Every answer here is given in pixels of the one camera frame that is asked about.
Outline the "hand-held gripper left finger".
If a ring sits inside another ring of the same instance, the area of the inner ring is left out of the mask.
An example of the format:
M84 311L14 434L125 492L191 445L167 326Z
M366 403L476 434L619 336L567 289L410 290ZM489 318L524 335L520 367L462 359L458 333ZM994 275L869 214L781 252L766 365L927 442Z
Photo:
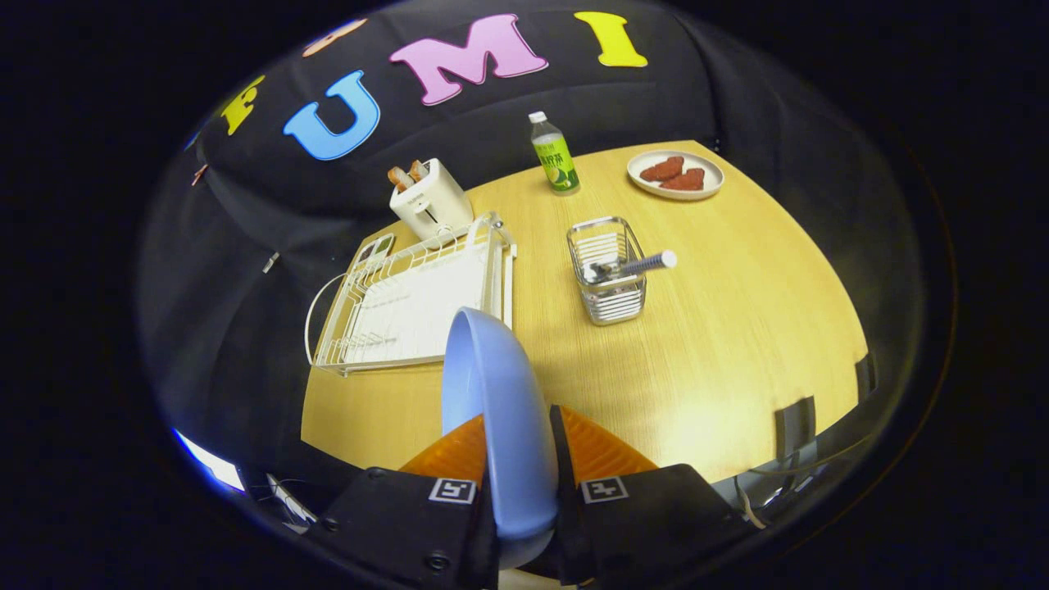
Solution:
M357 475L308 528L312 542L386 589L495 589L498 540L483 417L400 470Z

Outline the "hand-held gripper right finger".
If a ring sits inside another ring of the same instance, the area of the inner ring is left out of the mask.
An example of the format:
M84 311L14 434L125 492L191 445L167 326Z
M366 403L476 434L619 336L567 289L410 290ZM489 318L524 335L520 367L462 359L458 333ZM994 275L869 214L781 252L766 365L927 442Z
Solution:
M548 412L558 462L548 560L580 588L691 588L753 533L692 466L577 475L584 449L570 437L580 420Z

